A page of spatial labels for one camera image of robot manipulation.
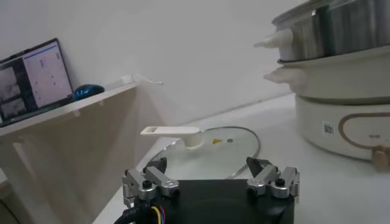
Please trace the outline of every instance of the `lid rim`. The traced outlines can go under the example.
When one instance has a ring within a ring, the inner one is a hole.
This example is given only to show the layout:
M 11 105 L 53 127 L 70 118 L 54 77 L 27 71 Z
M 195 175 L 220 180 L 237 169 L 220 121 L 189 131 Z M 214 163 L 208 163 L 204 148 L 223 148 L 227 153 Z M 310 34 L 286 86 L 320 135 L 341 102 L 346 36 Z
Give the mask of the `lid rim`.
M 301 14 L 311 13 L 313 10 L 316 10 L 325 5 L 329 5 L 329 3 L 331 3 L 332 1 L 334 0 L 310 0 L 275 17 L 272 20 L 272 24 L 278 25 L 288 19 L 298 17 Z
M 255 149 L 255 153 L 253 155 L 249 155 L 253 158 L 257 158 L 260 154 L 260 151 L 261 151 L 261 141 L 258 137 L 258 135 L 252 131 L 251 129 L 248 129 L 248 128 L 245 128 L 245 127 L 240 127 L 240 126 L 222 126 L 222 127 L 213 127 L 213 128 L 208 128 L 202 132 L 205 132 L 205 131 L 211 131 L 211 130 L 217 130 L 217 129 L 224 129 L 224 128 L 234 128 L 234 129 L 240 129 L 240 130 L 244 130 L 244 131 L 248 131 L 249 133 L 251 133 L 257 140 L 257 148 Z M 167 145 L 165 148 L 163 148 L 162 150 L 160 150 L 158 153 L 156 153 L 150 160 L 149 162 L 153 161 L 155 158 L 158 158 L 159 156 L 161 156 L 161 153 L 169 150 L 172 146 L 176 145 L 178 142 L 180 141 L 183 141 L 183 139 L 179 139 L 179 140 L 176 140 L 172 143 L 170 143 L 169 145 Z M 223 179 L 234 179 L 236 178 L 239 174 L 243 173 L 245 170 L 247 169 L 247 164 L 244 163 L 243 166 L 241 166 L 237 171 L 235 171 L 234 173 L 232 174 L 229 174 L 229 176 L 227 177 L 223 177 Z

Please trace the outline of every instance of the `colorful wire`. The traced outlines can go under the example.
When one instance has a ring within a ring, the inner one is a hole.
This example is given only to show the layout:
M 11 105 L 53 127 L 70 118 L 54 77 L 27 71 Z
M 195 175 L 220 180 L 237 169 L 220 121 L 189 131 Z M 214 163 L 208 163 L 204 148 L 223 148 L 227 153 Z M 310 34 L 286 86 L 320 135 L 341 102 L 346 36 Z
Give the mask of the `colorful wire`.
M 161 210 L 161 213 L 163 214 L 162 222 L 163 222 L 163 224 L 165 224 L 165 210 L 164 210 L 164 208 L 161 205 L 160 205 L 160 210 Z
M 161 224 L 161 214 L 160 214 L 160 210 L 158 210 L 158 208 L 156 206 L 152 206 L 151 207 L 157 214 L 157 220 L 158 220 L 158 224 Z

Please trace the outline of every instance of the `white pot handle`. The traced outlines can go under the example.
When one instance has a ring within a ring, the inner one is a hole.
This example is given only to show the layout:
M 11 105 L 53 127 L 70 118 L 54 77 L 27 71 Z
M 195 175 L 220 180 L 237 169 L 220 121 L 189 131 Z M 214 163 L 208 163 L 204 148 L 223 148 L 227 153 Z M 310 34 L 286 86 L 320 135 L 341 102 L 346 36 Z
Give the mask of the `white pot handle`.
M 275 71 L 264 75 L 264 79 L 274 83 L 287 83 L 290 85 L 304 85 L 307 82 L 306 72 L 299 68 L 278 68 Z

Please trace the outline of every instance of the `blue computer mouse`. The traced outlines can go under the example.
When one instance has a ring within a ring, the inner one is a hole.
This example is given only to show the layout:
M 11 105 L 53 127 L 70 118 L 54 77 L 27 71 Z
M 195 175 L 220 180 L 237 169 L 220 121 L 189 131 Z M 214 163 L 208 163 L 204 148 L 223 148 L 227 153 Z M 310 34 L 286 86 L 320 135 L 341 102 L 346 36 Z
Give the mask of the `blue computer mouse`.
M 94 85 L 94 84 L 86 84 L 78 87 L 74 92 L 73 92 L 73 99 L 74 100 L 81 100 L 85 99 L 87 97 L 103 93 L 104 92 L 104 87 L 99 86 L 99 85 Z

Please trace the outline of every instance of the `pot lid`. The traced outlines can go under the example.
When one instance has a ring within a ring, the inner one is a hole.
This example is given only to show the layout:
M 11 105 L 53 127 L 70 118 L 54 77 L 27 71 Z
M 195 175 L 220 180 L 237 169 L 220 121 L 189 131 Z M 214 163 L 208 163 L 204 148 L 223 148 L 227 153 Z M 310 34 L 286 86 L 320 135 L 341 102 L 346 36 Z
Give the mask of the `pot lid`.
M 183 140 L 162 149 L 150 162 L 166 158 L 165 175 L 175 180 L 235 178 L 246 169 L 246 158 L 260 152 L 258 136 L 242 127 L 205 130 L 204 145 L 186 149 Z

